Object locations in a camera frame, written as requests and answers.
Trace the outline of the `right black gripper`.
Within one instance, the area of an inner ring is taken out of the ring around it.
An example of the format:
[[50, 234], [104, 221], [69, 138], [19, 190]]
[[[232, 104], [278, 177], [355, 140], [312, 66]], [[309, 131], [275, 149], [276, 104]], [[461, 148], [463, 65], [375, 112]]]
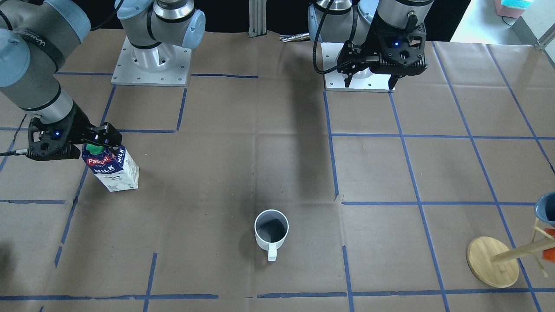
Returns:
[[35, 161], [78, 159], [77, 144], [93, 144], [111, 151], [121, 148], [122, 134], [109, 122], [94, 127], [87, 115], [73, 104], [69, 114], [59, 122], [46, 124], [33, 117], [28, 129], [26, 157]]

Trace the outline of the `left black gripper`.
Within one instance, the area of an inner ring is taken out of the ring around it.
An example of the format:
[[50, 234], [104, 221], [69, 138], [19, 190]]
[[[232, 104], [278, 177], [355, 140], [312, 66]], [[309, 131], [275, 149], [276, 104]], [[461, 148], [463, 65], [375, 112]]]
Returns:
[[409, 17], [400, 28], [375, 17], [366, 41], [345, 41], [337, 61], [337, 72], [343, 74], [344, 87], [353, 75], [369, 69], [374, 74], [391, 75], [388, 88], [393, 91], [400, 77], [422, 74], [428, 68], [424, 53], [426, 28], [418, 18]]

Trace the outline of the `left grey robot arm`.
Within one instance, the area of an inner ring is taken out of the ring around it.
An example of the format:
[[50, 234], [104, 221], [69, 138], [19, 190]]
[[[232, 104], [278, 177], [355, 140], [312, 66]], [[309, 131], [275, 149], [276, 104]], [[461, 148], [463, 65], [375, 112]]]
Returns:
[[391, 92], [399, 79], [428, 68], [431, 0], [313, 0], [308, 9], [313, 57], [321, 49], [329, 91]]

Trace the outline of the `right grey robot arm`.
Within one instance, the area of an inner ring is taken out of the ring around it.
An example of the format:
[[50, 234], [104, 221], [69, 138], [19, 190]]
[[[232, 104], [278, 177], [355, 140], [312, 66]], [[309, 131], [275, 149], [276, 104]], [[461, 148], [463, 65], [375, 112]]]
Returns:
[[[206, 15], [192, 0], [117, 0], [116, 16], [140, 69], [165, 69], [172, 48], [194, 49]], [[95, 126], [54, 77], [82, 44], [91, 25], [72, 0], [1, 2], [1, 93], [31, 116], [28, 147], [5, 152], [35, 161], [77, 159], [78, 144], [117, 150], [122, 134], [110, 123]]]

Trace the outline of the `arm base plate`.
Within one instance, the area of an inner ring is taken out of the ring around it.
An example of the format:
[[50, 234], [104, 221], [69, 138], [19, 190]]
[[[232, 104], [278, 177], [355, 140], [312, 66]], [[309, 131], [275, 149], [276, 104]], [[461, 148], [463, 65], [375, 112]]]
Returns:
[[128, 86], [185, 87], [188, 83], [193, 50], [161, 43], [139, 49], [125, 38], [111, 83]]
[[[321, 43], [323, 67], [329, 69], [337, 65], [337, 57], [342, 43]], [[370, 91], [370, 92], [389, 92], [388, 81], [390, 75], [374, 74], [369, 69], [365, 69], [353, 75], [349, 87], [345, 87], [345, 78], [341, 73], [333, 71], [325, 74], [325, 89], [328, 91]]]

